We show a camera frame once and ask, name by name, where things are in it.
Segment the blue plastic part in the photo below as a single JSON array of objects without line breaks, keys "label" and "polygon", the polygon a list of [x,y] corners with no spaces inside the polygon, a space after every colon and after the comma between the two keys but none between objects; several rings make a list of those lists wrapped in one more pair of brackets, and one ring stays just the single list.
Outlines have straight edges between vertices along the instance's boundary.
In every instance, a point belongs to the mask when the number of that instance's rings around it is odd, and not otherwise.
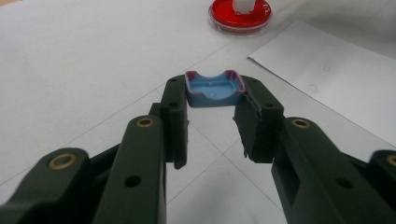
[{"label": "blue plastic part", "polygon": [[185,77],[187,100],[191,107],[238,105],[246,91],[244,81],[234,70],[226,70],[215,77],[189,71]]}]

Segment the brass screw insert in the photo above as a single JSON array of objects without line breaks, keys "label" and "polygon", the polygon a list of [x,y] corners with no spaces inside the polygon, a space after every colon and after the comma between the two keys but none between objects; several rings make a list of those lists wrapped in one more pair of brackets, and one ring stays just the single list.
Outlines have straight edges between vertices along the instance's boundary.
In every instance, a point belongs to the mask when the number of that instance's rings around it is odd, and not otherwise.
[{"label": "brass screw insert", "polygon": [[143,118],[137,121],[136,125],[141,128],[147,128],[154,124],[154,119]]},{"label": "brass screw insert", "polygon": [[301,129],[308,129],[309,128],[309,123],[306,122],[303,119],[294,119],[291,121],[291,123],[296,126],[297,128],[301,128]]},{"label": "brass screw insert", "polygon": [[76,160],[77,156],[75,154],[65,153],[50,160],[49,168],[52,170],[62,170],[71,166]]}]

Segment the white tabletop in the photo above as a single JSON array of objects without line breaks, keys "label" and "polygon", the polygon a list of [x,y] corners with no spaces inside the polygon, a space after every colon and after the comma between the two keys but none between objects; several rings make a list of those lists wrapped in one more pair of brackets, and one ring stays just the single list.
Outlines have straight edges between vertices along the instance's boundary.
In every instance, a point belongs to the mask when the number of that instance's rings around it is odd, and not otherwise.
[{"label": "white tabletop", "polygon": [[[341,117],[247,56],[294,21],[396,59],[396,1],[269,0],[254,37],[208,24],[211,0],[21,1],[0,7],[0,203],[42,156],[80,147],[94,156],[127,122],[161,101],[187,70],[259,79],[285,116],[316,122],[340,150],[367,161],[393,146]],[[168,164],[168,223],[286,223],[271,164],[244,159],[233,107],[189,108],[189,158]]]}]

